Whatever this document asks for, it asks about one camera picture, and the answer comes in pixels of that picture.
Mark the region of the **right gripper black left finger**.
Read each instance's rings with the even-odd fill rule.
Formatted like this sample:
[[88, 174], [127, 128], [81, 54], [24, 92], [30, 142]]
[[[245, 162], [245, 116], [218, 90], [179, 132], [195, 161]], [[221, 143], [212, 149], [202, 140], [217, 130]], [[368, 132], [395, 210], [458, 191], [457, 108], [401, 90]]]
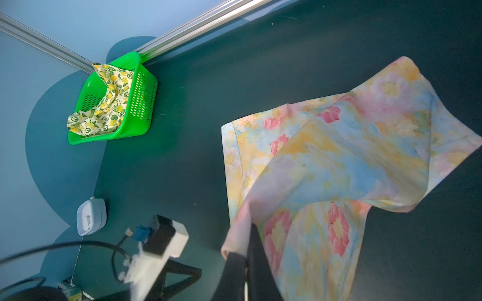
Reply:
[[245, 300], [247, 258], [229, 253], [212, 301]]

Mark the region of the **pastel floral skirt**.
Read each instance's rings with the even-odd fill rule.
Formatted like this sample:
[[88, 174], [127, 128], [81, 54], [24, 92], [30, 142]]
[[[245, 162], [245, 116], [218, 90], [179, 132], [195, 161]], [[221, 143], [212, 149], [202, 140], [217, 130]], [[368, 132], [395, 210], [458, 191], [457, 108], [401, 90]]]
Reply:
[[345, 300], [371, 208], [412, 211], [481, 137], [403, 56], [345, 94], [286, 104], [222, 127], [231, 226], [251, 226], [283, 300]]

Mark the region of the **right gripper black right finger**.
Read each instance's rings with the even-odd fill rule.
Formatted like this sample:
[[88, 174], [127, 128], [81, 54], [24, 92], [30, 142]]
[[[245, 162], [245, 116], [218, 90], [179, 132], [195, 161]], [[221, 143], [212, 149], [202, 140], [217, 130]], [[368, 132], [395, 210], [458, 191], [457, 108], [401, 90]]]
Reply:
[[247, 296], [253, 301], [283, 301], [255, 224], [251, 224], [247, 252]]

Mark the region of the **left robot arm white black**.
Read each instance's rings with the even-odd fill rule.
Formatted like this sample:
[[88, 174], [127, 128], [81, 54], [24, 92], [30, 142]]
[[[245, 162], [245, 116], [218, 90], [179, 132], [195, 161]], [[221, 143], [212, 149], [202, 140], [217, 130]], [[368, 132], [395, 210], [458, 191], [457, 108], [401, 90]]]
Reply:
[[[1, 260], [1, 264], [5, 264], [19, 258], [28, 257], [30, 255], [41, 253], [49, 250], [56, 250], [68, 247], [76, 247], [76, 246], [93, 246], [93, 247], [101, 247], [113, 250], [115, 253], [122, 254], [126, 259], [129, 258], [127, 252], [119, 246], [115, 246], [110, 243], [105, 242], [65, 242], [65, 243], [57, 243], [53, 245], [47, 245], [43, 247], [34, 248], [31, 250], [27, 250], [24, 252], [17, 253], [15, 255], [11, 255], [10, 257], [4, 258]], [[202, 270], [199, 268], [187, 266], [181, 263], [178, 263], [173, 260], [168, 260], [166, 264], [167, 272], [174, 273], [178, 275], [187, 275], [188, 278], [177, 282], [170, 286], [165, 286], [165, 276], [164, 272], [161, 273], [161, 277], [159, 280], [155, 281], [155, 284], [160, 286], [158, 291], [154, 295], [155, 300], [168, 300], [172, 298], [174, 295], [180, 293], [182, 290], [186, 289], [187, 287], [191, 286], [192, 284], [199, 281], [202, 276]], [[43, 277], [34, 278], [34, 281], [39, 281], [39, 284], [35, 287], [31, 287], [19, 292], [16, 292], [10, 295], [7, 299], [8, 300], [67, 300], [68, 297], [58, 288], [54, 287], [47, 287], [44, 286], [43, 283], [45, 279]]]

